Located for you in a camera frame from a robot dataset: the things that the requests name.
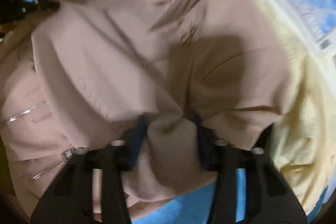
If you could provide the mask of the cream yellow garment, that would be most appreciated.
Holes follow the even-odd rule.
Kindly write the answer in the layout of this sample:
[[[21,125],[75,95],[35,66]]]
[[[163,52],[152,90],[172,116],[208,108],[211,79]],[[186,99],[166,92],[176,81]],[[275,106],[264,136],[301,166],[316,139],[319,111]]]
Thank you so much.
[[[270,155],[306,214],[312,213],[335,168],[335,99],[313,58],[270,0],[252,0],[272,24],[289,59],[288,107],[275,122]]]

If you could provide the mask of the pink zip jacket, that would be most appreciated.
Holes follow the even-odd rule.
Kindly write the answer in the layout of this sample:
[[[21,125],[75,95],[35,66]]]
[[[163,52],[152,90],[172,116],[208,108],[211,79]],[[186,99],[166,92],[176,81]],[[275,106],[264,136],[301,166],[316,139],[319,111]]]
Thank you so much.
[[[122,177],[131,219],[212,182],[192,117],[242,149],[286,108],[288,59],[251,0],[52,0],[1,42],[1,138],[31,215],[73,148],[149,120]]]

